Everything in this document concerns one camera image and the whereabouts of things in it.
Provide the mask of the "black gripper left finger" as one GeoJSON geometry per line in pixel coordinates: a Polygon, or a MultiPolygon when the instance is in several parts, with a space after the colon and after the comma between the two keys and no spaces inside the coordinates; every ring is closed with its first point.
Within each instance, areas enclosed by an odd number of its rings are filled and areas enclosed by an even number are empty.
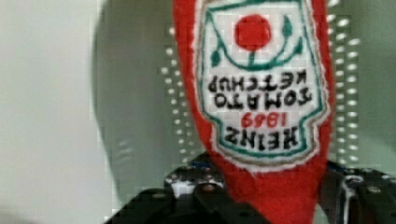
{"type": "Polygon", "coordinates": [[[175,197],[191,195],[200,184],[215,184],[223,188],[225,181],[218,167],[205,152],[187,165],[176,168],[164,179],[164,186],[173,191],[175,197]]]}

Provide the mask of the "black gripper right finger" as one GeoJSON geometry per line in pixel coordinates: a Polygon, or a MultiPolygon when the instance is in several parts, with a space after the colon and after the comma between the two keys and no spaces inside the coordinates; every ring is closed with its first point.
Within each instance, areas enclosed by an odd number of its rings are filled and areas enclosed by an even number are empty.
{"type": "Polygon", "coordinates": [[[396,224],[396,177],[328,161],[318,204],[329,224],[396,224]]]}

